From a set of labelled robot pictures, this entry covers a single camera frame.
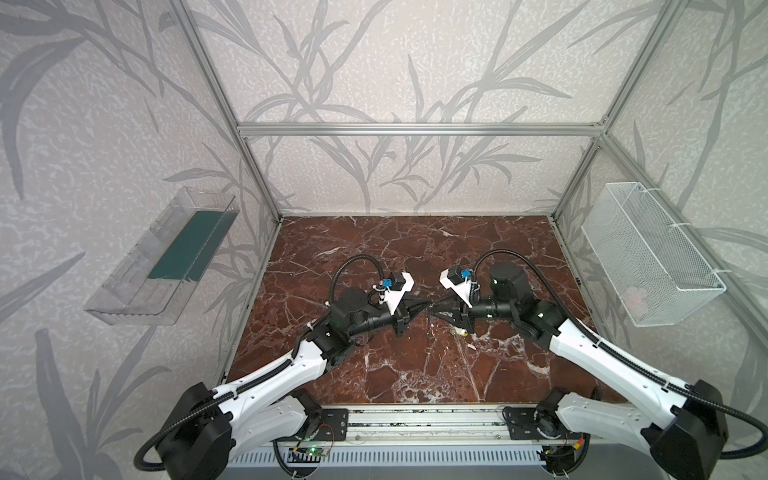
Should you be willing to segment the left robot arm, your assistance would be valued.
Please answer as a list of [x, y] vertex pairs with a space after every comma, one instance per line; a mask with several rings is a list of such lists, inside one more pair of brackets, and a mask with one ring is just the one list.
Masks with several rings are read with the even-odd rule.
[[381, 296], [372, 303], [367, 292], [347, 289], [280, 358], [229, 383], [186, 389], [135, 454], [135, 468], [172, 479], [215, 479], [241, 453], [309, 433], [322, 409], [303, 385], [341, 365], [357, 348], [356, 336], [384, 328], [402, 335], [432, 304], [405, 291]]

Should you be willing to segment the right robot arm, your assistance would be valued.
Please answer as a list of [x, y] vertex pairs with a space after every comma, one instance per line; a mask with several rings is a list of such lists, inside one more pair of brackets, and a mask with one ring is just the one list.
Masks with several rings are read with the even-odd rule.
[[596, 435], [650, 456], [675, 479], [710, 477], [728, 439], [723, 413], [706, 404], [722, 398], [713, 386], [704, 381], [693, 386], [700, 402], [678, 393], [682, 380], [638, 361], [557, 304], [537, 298], [526, 272], [513, 262], [492, 268], [492, 293], [485, 298], [468, 269], [450, 267], [440, 283], [454, 298], [441, 318], [467, 332], [478, 320], [507, 321], [522, 337], [578, 365], [625, 400], [611, 404], [554, 388], [537, 405], [543, 434]]

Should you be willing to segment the pink object in basket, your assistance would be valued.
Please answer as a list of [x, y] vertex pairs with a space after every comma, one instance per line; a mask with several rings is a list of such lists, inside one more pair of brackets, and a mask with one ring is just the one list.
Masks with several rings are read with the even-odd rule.
[[645, 288], [630, 286], [628, 287], [622, 299], [630, 309], [643, 309], [647, 307], [648, 291]]

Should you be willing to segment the small circuit board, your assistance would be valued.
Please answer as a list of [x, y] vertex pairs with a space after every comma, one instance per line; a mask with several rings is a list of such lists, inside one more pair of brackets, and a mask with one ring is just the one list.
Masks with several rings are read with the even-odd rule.
[[290, 451], [290, 459], [294, 463], [319, 463], [328, 457], [331, 451], [331, 446], [299, 446]]

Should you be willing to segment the green felt pad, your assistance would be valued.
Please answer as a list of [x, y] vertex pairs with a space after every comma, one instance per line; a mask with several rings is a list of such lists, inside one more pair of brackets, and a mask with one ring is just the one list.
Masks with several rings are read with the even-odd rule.
[[199, 282], [236, 217], [236, 212], [196, 211], [148, 278]]

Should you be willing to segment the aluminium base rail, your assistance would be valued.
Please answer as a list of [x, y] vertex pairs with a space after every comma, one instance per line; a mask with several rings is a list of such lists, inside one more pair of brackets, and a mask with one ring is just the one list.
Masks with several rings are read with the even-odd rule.
[[[511, 440], [502, 419], [504, 406], [537, 407], [554, 413], [568, 430], [645, 449], [647, 440], [642, 430], [655, 426], [665, 429], [679, 413], [679, 408], [664, 405], [646, 412], [630, 403], [614, 404], [587, 399], [575, 393], [565, 395], [559, 402], [533, 404], [446, 404], [446, 405], [348, 405], [350, 411], [347, 437], [335, 443], [373, 444], [412, 442], [483, 443], [530, 442], [557, 443], [541, 440]], [[323, 408], [312, 399], [289, 395], [253, 413], [226, 402], [213, 408], [222, 414], [231, 429], [234, 441], [232, 453], [245, 452], [273, 440], [299, 439], [299, 429], [307, 415]]]

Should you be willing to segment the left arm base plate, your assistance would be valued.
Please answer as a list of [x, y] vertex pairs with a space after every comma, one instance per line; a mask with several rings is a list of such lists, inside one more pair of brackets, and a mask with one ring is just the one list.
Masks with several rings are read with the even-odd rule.
[[302, 439], [325, 442], [344, 441], [349, 427], [350, 411], [346, 408], [323, 408], [307, 415], [297, 435]]

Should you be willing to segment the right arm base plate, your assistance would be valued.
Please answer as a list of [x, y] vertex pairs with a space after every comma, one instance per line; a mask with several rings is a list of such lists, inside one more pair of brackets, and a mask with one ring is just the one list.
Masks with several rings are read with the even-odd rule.
[[502, 419], [511, 440], [549, 440], [575, 443], [581, 432], [568, 430], [554, 413], [537, 407], [504, 406]]

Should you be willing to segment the clear plastic wall bin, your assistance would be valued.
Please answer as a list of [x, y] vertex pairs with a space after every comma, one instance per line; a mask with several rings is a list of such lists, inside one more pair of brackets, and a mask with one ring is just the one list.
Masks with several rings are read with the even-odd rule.
[[233, 194], [181, 188], [84, 310], [112, 326], [174, 325], [201, 280], [153, 280], [148, 275], [198, 210], [240, 213]]

